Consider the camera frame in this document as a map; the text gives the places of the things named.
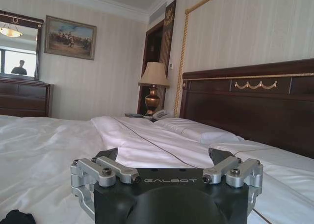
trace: dark wood headboard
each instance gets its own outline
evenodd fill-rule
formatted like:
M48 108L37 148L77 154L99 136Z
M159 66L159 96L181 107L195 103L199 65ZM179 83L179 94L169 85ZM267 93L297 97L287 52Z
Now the dark wood headboard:
M314 59L184 73L180 117L314 158Z

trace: mirror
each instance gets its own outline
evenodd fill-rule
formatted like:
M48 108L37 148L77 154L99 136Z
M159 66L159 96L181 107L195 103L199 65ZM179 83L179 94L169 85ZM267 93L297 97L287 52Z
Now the mirror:
M43 21L0 11L0 76L38 80Z

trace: framed painting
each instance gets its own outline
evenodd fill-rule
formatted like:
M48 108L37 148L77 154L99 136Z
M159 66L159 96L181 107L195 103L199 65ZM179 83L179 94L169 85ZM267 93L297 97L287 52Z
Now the framed painting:
M94 60L97 28L46 16L45 53Z

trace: metal bracket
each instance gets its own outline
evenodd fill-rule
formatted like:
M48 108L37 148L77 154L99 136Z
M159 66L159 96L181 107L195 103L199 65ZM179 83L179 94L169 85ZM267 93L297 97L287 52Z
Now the metal bracket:
M109 187L115 184L118 176L122 183L134 184L140 182L140 176L136 169L125 167L105 156L93 158L92 161L84 158L73 162L71 191L78 197L81 208L95 220L91 192L94 192L96 182L102 187Z
M244 183L249 186L249 215L255 206L256 197L262 193L263 165L256 159L247 159L241 163L238 158L230 156L214 167L204 169L203 181L217 184L223 175L226 175L226 183L231 187L242 187Z

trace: white pillow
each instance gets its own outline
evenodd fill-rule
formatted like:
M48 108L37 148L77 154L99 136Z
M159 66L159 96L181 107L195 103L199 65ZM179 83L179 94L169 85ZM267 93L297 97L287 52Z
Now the white pillow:
M167 118L154 124L202 144L244 141L228 131L187 119Z

